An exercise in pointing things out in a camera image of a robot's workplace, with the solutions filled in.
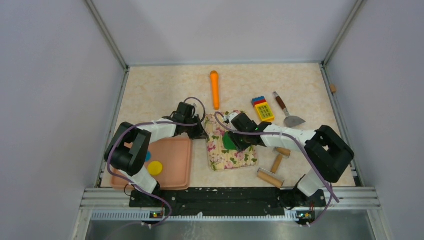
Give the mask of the green dough disc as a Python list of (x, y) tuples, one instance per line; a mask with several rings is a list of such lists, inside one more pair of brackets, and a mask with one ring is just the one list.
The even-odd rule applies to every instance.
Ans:
[(222, 138), (222, 142), (224, 148), (227, 150), (242, 152), (246, 149), (246, 144), (243, 142), (243, 138), (241, 137), (241, 135), (231, 131), (225, 132)]

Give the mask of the floral cutting board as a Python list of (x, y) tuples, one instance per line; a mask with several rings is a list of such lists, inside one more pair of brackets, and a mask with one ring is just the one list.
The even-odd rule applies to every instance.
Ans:
[(227, 130), (218, 124), (212, 113), (205, 116), (204, 129), (208, 134), (207, 162), (211, 170), (218, 172), (253, 167), (258, 164), (258, 154), (253, 146), (244, 151), (225, 148), (224, 136)]

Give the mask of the wooden double-ended roller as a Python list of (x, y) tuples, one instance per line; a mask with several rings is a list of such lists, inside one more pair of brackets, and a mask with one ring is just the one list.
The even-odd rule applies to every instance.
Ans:
[(287, 149), (287, 148), (283, 148), (283, 147), (275, 147), (273, 149), (273, 151), (276, 153), (276, 157), (275, 157), (275, 160), (272, 164), (271, 169), (266, 170), (266, 169), (260, 167), (257, 171), (256, 176), (260, 180), (272, 185), (273, 187), (280, 189), (283, 186), (284, 181), (278, 179), (276, 177), (276, 173), (279, 170), (279, 167), (280, 167), (280, 165), (283, 161), (283, 158), (289, 158), (291, 156), (292, 151)]

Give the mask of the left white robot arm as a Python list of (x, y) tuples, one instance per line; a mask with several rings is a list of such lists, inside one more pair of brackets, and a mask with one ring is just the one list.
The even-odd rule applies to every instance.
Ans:
[(193, 104), (182, 101), (169, 116), (158, 120), (122, 122), (104, 153), (107, 172), (141, 192), (141, 200), (147, 206), (156, 206), (161, 198), (156, 190), (160, 185), (145, 167), (149, 145), (182, 134), (191, 140), (206, 139), (208, 134), (202, 125), (205, 118), (205, 110), (198, 114)]

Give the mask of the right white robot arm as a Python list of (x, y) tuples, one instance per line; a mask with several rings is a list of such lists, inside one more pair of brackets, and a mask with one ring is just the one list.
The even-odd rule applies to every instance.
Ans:
[(293, 192), (299, 206), (307, 206), (321, 188), (331, 189), (354, 159), (350, 146), (330, 127), (301, 130), (271, 122), (256, 124), (245, 113), (231, 113), (226, 122), (233, 126), (228, 135), (238, 151), (251, 146), (284, 148), (302, 153), (311, 170), (302, 177)]

